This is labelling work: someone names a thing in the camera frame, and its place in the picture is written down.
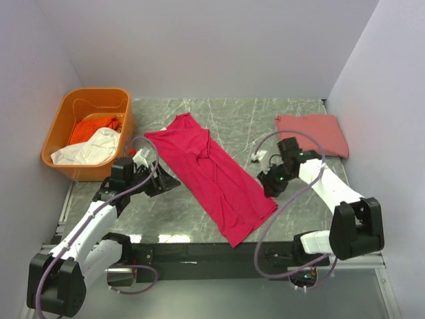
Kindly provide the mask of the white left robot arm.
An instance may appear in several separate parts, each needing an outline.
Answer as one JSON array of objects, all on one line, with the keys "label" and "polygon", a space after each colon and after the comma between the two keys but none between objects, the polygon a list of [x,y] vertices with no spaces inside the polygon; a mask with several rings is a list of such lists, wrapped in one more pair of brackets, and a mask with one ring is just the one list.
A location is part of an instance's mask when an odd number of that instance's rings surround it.
[{"label": "white left robot arm", "polygon": [[132,195],[160,195],[180,186],[157,162],[116,159],[110,176],[95,193],[83,218],[48,254],[36,254],[29,265],[27,306],[39,314],[73,317],[89,286],[108,268],[136,268],[131,239],[110,233]]}]

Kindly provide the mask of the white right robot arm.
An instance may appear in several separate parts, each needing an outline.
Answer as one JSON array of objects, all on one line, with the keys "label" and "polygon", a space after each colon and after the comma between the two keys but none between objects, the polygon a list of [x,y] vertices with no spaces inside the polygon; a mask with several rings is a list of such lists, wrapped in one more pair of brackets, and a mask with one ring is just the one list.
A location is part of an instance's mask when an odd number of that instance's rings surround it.
[{"label": "white right robot arm", "polygon": [[288,183],[300,179],[310,185],[332,214],[328,231],[298,234],[293,256],[306,262],[310,255],[331,254],[347,260],[384,248],[381,205],[344,183],[315,150],[303,150],[295,137],[278,142],[282,162],[270,163],[257,176],[266,197],[278,197]]}]

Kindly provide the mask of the magenta t shirt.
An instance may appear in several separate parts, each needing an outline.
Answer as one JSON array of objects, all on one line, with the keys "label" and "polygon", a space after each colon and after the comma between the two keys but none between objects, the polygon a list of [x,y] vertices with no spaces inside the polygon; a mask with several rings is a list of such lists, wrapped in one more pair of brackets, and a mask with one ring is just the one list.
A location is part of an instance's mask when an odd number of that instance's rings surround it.
[{"label": "magenta t shirt", "polygon": [[189,113],[164,130],[144,135],[161,159],[190,190],[231,247],[276,212],[277,203],[211,138]]}]

